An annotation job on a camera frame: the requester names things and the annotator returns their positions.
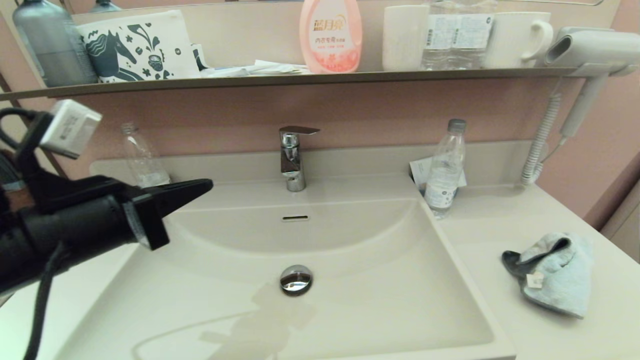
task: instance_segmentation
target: mug handle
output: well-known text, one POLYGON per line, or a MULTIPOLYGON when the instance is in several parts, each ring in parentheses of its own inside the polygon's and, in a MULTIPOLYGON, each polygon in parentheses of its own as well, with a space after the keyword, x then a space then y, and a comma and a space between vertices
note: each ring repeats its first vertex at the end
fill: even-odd
POLYGON ((554 29, 548 22, 536 20, 531 24, 531 29, 539 34, 538 38, 540 40, 538 48, 534 51, 527 51, 522 54, 522 61, 533 60, 544 54, 549 46, 551 46, 551 41, 554 39, 554 29))

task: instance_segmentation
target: shelf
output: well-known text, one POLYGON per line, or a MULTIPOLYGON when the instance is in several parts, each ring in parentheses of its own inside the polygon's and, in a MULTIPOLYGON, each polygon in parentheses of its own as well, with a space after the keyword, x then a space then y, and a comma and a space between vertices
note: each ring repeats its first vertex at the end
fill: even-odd
POLYGON ((0 94, 0 101, 34 97, 74 97, 82 95, 110 94, 153 90, 178 90, 195 88, 234 88, 242 86, 318 85, 341 83, 383 83, 390 81, 427 81, 499 78, 551 78, 565 76, 574 68, 537 69, 483 69, 414 72, 356 72, 352 74, 260 76, 219 79, 176 79, 155 81, 131 81, 126 83, 90 84, 44 88, 23 92, 0 94))

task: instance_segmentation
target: empty plastic bottle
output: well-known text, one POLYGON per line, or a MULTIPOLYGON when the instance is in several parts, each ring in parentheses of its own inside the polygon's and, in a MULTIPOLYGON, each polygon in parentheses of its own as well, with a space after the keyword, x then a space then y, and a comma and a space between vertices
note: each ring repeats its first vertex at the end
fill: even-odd
POLYGON ((49 87, 98 82, 71 15, 46 0, 24 0, 13 23, 49 87))
POLYGON ((140 134, 136 124, 128 122, 122 124, 124 134, 124 148, 127 153, 127 164, 141 188, 166 185, 171 183, 169 174, 157 158, 153 146, 140 134))
POLYGON ((431 161, 424 199, 436 218, 447 216, 465 165, 465 128, 467 122, 451 119, 447 135, 438 144, 431 161))

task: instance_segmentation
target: light blue towel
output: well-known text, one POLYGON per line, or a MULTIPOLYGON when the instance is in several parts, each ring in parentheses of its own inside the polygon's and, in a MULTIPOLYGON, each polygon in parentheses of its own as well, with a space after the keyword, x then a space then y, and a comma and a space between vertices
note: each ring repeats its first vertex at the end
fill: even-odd
POLYGON ((522 254, 505 251, 502 263, 518 278, 526 299, 562 314, 584 318, 591 295, 590 240, 572 233, 546 234, 522 254))

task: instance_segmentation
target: white sink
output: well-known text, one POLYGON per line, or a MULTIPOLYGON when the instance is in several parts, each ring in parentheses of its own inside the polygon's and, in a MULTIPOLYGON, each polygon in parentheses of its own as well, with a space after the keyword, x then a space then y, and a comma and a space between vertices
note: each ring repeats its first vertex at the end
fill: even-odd
POLYGON ((58 359, 514 358, 407 177, 216 185, 166 226, 171 244, 133 253, 58 359), (287 297, 296 264, 313 285, 287 297))

